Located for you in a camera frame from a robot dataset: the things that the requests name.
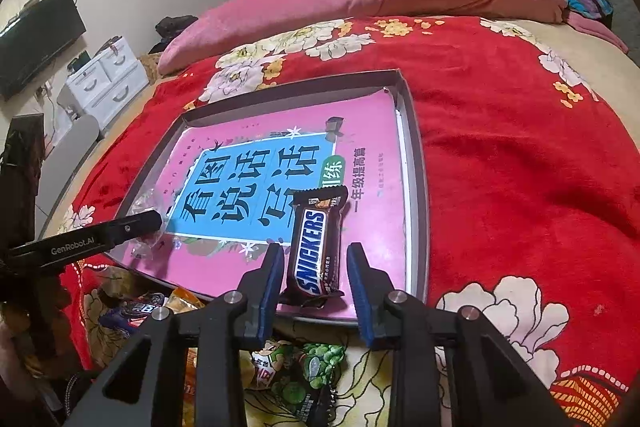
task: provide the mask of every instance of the green snack package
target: green snack package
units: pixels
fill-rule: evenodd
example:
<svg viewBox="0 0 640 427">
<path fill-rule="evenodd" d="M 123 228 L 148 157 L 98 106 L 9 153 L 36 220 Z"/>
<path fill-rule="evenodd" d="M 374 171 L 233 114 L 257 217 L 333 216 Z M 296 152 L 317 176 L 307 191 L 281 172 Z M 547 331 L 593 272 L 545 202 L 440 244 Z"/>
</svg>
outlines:
<svg viewBox="0 0 640 427">
<path fill-rule="evenodd" d="M 249 389 L 269 390 L 307 427 L 328 426 L 334 405 L 332 378 L 344 359 L 344 347 L 304 344 L 301 348 L 271 340 L 252 353 L 252 359 L 255 374 Z"/>
</svg>

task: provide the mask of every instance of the drawer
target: drawer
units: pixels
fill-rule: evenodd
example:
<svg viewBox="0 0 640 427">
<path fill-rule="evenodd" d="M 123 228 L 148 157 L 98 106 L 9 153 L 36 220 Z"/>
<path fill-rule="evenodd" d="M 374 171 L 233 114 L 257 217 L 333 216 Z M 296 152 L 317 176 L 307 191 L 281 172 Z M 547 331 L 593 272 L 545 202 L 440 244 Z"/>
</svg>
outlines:
<svg viewBox="0 0 640 427">
<path fill-rule="evenodd" d="M 113 43 L 112 46 L 105 49 L 98 58 L 98 61 L 107 73 L 107 76 L 113 82 L 136 61 L 131 48 L 127 41 L 123 38 Z"/>
<path fill-rule="evenodd" d="M 147 84 L 145 68 L 137 60 L 111 83 L 110 89 L 102 92 L 89 107 L 86 107 L 85 111 L 96 118 L 100 129 L 104 129 Z"/>
<path fill-rule="evenodd" d="M 83 68 L 66 81 L 79 105 L 86 107 L 100 93 L 111 86 L 109 77 L 100 62 L 94 62 Z"/>
</svg>

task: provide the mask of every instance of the snickers logo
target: snickers logo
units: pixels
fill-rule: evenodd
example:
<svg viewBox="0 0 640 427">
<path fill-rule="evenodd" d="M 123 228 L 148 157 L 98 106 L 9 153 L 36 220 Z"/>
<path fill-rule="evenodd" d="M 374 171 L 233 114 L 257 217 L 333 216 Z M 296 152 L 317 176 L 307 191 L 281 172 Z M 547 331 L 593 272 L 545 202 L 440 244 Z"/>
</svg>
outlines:
<svg viewBox="0 0 640 427">
<path fill-rule="evenodd" d="M 320 295 L 320 261 L 326 235 L 326 214 L 305 210 L 300 231 L 300 247 L 296 259 L 296 284 L 309 295 Z"/>
</svg>

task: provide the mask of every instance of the blue gripper pad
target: blue gripper pad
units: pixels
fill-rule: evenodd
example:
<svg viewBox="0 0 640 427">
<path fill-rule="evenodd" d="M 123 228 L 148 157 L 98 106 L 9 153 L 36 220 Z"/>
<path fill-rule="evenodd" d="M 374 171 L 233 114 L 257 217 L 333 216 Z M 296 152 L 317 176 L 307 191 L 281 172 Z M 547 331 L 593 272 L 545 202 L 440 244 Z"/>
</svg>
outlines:
<svg viewBox="0 0 640 427">
<path fill-rule="evenodd" d="M 260 300 L 258 309 L 258 327 L 257 337 L 264 345 L 265 341 L 273 332 L 273 317 L 277 306 L 278 295 L 280 294 L 280 286 L 282 285 L 282 277 L 284 275 L 284 250 L 278 245 L 276 259 L 271 266 L 269 277 L 264 287 L 264 293 Z"/>
<path fill-rule="evenodd" d="M 349 277 L 353 305 L 356 308 L 358 317 L 360 338 L 365 341 L 367 347 L 371 347 L 373 344 L 373 316 L 367 291 L 362 281 L 362 274 L 360 273 L 361 264 L 358 262 L 358 253 L 356 253 L 358 248 L 361 247 L 354 247 L 353 244 L 347 247 L 347 275 Z"/>
</svg>

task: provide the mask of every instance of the floral blanket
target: floral blanket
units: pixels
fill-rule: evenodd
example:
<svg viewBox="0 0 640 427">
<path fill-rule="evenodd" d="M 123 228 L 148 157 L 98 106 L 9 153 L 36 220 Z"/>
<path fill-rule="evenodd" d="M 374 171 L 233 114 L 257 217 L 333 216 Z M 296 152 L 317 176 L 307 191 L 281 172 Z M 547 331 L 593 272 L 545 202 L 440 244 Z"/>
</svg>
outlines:
<svg viewBox="0 0 640 427">
<path fill-rule="evenodd" d="M 428 304 L 479 307 L 577 424 L 603 425 L 640 367 L 640 326 L 628 320 L 640 298 L 638 151 L 580 75 L 510 23 L 336 20 L 201 60 L 158 87 L 95 166 L 63 228 L 111 219 L 185 107 L 306 78 L 394 68 L 410 86 L 424 149 Z M 105 364 L 118 348 L 97 324 L 104 311 L 97 275 L 109 263 L 96 256 L 62 276 L 85 365 Z M 386 425 L 391 355 L 370 353 L 353 331 L 295 328 L 289 333 L 297 337 L 348 345 L 334 425 Z M 437 356 L 447 410 L 444 357 Z M 249 425 L 294 423 L 263 397 L 246 402 Z"/>
</svg>

